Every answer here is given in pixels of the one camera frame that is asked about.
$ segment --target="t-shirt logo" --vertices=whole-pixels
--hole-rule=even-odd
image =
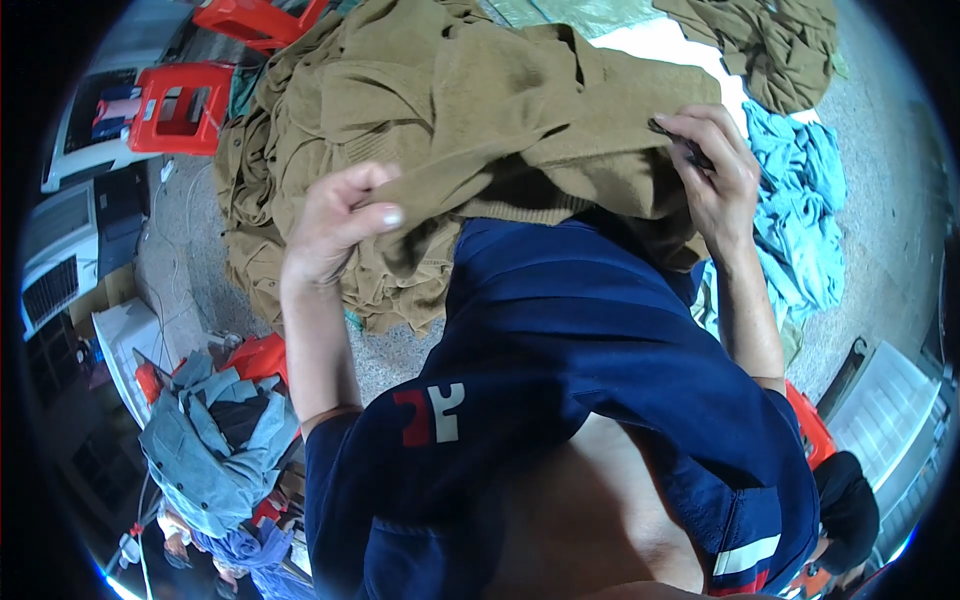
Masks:
[[[444,396],[439,386],[430,386],[426,389],[430,395],[430,405],[433,409],[434,433],[437,444],[442,442],[456,442],[460,436],[457,431],[457,416],[446,415],[445,412],[459,406],[464,401],[464,384],[451,383],[449,396]],[[426,398],[421,390],[405,390],[394,392],[394,403],[413,404],[416,412],[410,423],[403,428],[403,445],[427,445],[430,443],[430,413]]]

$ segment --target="khaki clothing pile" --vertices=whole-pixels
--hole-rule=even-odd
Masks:
[[[689,269],[706,248],[662,151],[670,140],[647,121],[719,99],[699,67],[596,49],[565,25],[498,28],[463,2],[328,14],[271,59],[250,113],[223,131],[228,276],[282,330],[276,279],[307,187],[370,159],[402,167],[372,200],[401,205],[406,222],[362,243],[341,279],[369,331],[424,333],[444,314],[466,217],[555,225],[599,204],[658,262]]]
[[[837,52],[833,0],[654,0],[687,39],[723,53],[731,75],[772,112],[813,108],[824,97]]]

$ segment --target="navy blue t-shirt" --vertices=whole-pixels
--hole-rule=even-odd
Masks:
[[[318,596],[479,597],[503,482],[591,412],[647,431],[652,474],[713,564],[708,593],[789,583],[819,521],[796,416],[690,318],[696,281],[641,254],[597,211],[467,221],[420,376],[307,440]]]

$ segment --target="left hand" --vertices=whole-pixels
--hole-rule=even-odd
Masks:
[[[375,188],[399,175],[397,165],[362,162],[310,186],[303,214],[287,244],[281,295],[284,290],[335,287],[357,244],[403,223],[403,212],[396,204],[356,208]]]

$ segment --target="speckled floor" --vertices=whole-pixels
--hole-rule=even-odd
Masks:
[[[919,80],[896,42],[867,13],[852,0],[836,4],[851,78],[836,78],[817,110],[839,131],[849,181],[847,206],[838,216],[845,234],[846,292],[838,309],[807,322],[804,348],[788,372],[815,401],[858,336],[871,347],[885,339],[908,357],[919,354],[935,307],[945,232],[943,172],[938,175],[931,142],[936,126]],[[237,61],[243,48],[200,32],[189,55]],[[268,333],[246,296],[224,278],[226,252],[209,158],[177,156],[176,171],[161,186],[163,162],[149,165],[156,200],[135,271],[141,297],[164,323],[171,354],[200,347],[209,329]],[[955,185],[955,174],[950,178]],[[443,324],[434,324],[421,340],[406,327],[384,336],[348,329],[367,403],[418,373]]]

